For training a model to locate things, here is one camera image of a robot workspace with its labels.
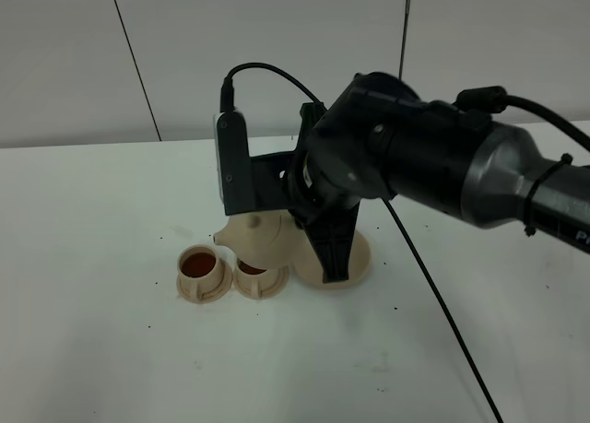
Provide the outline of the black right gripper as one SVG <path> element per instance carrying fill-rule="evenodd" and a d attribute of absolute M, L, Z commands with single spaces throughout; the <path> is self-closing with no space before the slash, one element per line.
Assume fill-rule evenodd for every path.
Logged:
<path fill-rule="evenodd" d="M 308 224 L 324 284 L 349 280 L 362 199 L 402 195 L 478 228 L 497 226 L 490 196 L 470 181 L 494 127 L 488 113 L 425 102 L 396 77 L 371 73 L 356 76 L 329 109 L 303 103 L 300 117 L 283 179 L 287 210 Z"/>

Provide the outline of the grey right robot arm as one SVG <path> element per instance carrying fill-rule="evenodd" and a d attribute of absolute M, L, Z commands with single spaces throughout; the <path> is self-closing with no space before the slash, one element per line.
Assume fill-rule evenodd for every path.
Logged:
<path fill-rule="evenodd" d="M 360 202 L 404 196 L 481 229 L 518 220 L 589 248 L 589 169 L 544 158 L 523 128 L 498 123 L 509 106 L 530 111 L 587 147 L 558 114 L 503 88 L 424 101 L 395 76 L 357 75 L 308 129 L 285 175 L 292 215 L 326 283 L 348 279 Z"/>

